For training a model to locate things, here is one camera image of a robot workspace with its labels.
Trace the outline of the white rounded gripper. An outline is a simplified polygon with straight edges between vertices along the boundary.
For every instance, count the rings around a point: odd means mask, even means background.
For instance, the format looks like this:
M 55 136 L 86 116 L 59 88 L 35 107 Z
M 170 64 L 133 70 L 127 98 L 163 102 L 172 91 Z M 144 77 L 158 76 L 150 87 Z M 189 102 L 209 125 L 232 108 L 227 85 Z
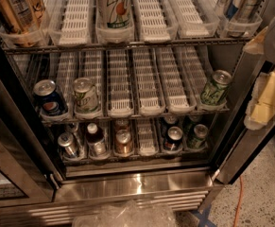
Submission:
M 251 55 L 263 55 L 275 64 L 275 16 L 268 27 L 263 28 L 247 42 L 243 51 Z M 255 81 L 251 100 L 246 109 L 244 125 L 256 131 L 265 127 L 275 115 L 275 70 L 261 73 Z

